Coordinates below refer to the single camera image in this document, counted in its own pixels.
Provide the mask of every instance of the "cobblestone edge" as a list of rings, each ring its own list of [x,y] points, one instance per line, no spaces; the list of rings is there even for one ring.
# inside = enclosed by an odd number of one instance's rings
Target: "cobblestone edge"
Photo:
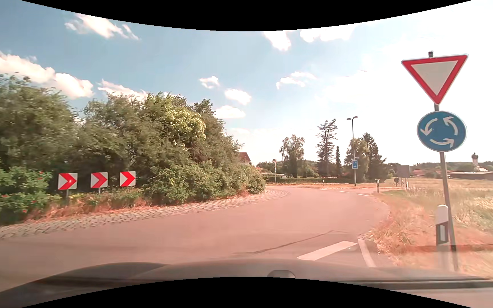
[[[190,203],[180,206],[166,206],[163,208],[131,209],[119,213],[106,213],[87,215],[79,218],[70,218],[52,221],[34,221],[24,224],[16,224],[0,227],[0,240],[10,237],[23,237],[33,234],[48,234],[57,231],[73,230],[77,228],[91,228],[106,224],[119,224],[122,222],[137,221],[152,218],[161,218],[172,215],[184,215],[190,213],[206,212],[244,206],[257,202],[274,200],[288,195],[283,190],[265,190],[263,193],[244,197],[236,197],[224,200],[214,200],[202,203]]]

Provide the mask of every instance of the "blue circular sign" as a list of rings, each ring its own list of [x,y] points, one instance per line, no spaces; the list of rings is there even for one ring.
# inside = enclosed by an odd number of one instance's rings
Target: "blue circular sign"
[[[421,143],[437,152],[456,150],[467,137],[465,123],[448,111],[433,111],[424,115],[417,126]]]

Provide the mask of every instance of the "white road marking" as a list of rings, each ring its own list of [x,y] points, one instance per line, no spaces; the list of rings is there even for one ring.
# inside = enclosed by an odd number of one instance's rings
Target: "white road marking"
[[[366,266],[368,266],[369,268],[375,268],[376,264],[374,263],[374,260],[372,259],[370,252],[368,251],[368,247],[366,246],[366,243],[361,238],[359,238],[358,240],[359,240],[360,252],[363,255],[364,261],[366,262]]]
[[[352,246],[357,245],[357,243],[353,242],[348,242],[348,241],[341,241],[339,243],[326,246],[321,249],[317,249],[314,252],[310,252],[304,255],[301,255],[298,257],[300,260],[309,260],[309,261],[315,261],[319,260],[320,258],[324,258],[325,256],[329,256],[335,252],[339,252],[340,250],[344,250],[347,248],[350,248]]]

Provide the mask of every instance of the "street lamp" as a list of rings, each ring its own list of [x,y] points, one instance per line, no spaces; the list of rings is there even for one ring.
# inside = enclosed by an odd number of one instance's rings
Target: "street lamp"
[[[351,144],[353,146],[353,160],[355,160],[356,156],[355,156],[355,132],[353,130],[353,119],[356,119],[358,118],[358,116],[354,116],[352,118],[347,118],[347,120],[351,120],[351,134],[353,135],[353,139],[351,140]],[[355,186],[357,185],[357,170],[356,169],[353,169],[353,183],[355,184]]]

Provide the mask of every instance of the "white arrow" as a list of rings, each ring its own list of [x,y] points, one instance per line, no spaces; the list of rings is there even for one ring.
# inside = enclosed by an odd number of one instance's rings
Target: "white arrow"
[[[423,130],[423,129],[420,128],[421,132],[424,133],[425,136],[429,135],[429,133],[433,131],[432,128],[429,128],[429,125],[431,125],[431,123],[433,123],[435,121],[438,121],[438,119],[437,118],[432,119],[427,124],[425,124],[425,130]]]
[[[438,145],[447,145],[447,144],[449,144],[450,147],[453,147],[454,146],[454,139],[444,138],[444,140],[446,140],[446,142],[441,143],[441,142],[435,141],[433,139],[429,139],[429,141],[431,141],[434,144],[438,144]]]
[[[443,118],[444,120],[444,124],[446,124],[446,126],[449,126],[450,124],[452,124],[452,127],[454,127],[454,135],[457,136],[457,126],[456,124],[454,124],[454,122],[452,122],[452,119],[454,117],[445,117]]]

